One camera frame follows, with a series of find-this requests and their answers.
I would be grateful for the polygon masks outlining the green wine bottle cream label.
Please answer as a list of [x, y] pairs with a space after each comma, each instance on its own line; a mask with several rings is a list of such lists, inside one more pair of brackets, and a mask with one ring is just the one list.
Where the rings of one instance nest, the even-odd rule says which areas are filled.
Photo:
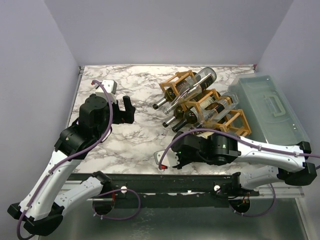
[[190, 108], [187, 110], [182, 117], [182, 120], [178, 122], [171, 129], [174, 133], [177, 133], [180, 129], [182, 129], [187, 124], [195, 124], [199, 120], [199, 114], [195, 108]]

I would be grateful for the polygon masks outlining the green bottle Primitivo label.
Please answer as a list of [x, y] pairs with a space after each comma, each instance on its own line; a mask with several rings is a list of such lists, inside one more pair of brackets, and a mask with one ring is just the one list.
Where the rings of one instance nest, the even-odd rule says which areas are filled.
[[176, 98], [176, 94], [172, 87], [169, 87], [165, 92], [164, 92], [164, 97], [161, 98], [159, 101], [154, 103], [152, 105], [152, 108], [157, 110], [159, 107], [163, 106], [165, 103], [170, 103]]

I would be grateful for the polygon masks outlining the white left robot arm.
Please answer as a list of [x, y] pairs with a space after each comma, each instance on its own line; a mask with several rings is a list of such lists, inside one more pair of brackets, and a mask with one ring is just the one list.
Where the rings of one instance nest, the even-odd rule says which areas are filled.
[[135, 107], [128, 96], [122, 98], [124, 110], [91, 94], [79, 108], [78, 118], [64, 129], [54, 145], [51, 158], [38, 182], [21, 202], [11, 204], [7, 212], [34, 237], [48, 236], [76, 205], [99, 196], [107, 197], [112, 180], [101, 171], [92, 173], [74, 190], [60, 193], [74, 169], [112, 131], [112, 124], [132, 124]]

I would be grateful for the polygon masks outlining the round clear glass bottle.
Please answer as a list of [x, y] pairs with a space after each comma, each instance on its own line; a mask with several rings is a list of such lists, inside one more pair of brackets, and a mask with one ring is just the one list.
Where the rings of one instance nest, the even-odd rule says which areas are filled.
[[195, 98], [212, 85], [216, 79], [217, 74], [211, 67], [203, 68], [186, 81], [173, 101], [163, 109], [163, 113], [168, 115], [176, 107]]

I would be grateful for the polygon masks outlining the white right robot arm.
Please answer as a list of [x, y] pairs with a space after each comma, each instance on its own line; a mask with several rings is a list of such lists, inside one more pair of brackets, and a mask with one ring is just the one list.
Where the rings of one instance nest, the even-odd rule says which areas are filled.
[[310, 145], [275, 145], [252, 141], [216, 131], [207, 138], [178, 132], [171, 150], [178, 156], [176, 169], [190, 163], [222, 166], [230, 163], [259, 164], [252, 172], [234, 173], [230, 191], [241, 196], [260, 186], [284, 182], [289, 186], [308, 186], [317, 177], [316, 166], [307, 161]]

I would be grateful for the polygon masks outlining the square clear liquor bottle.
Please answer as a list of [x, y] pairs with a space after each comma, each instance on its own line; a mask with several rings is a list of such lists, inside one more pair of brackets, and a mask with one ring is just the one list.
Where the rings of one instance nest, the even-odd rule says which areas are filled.
[[199, 120], [193, 127], [213, 127], [222, 120], [239, 103], [239, 99], [234, 92], [226, 92], [219, 99], [214, 100], [199, 115]]

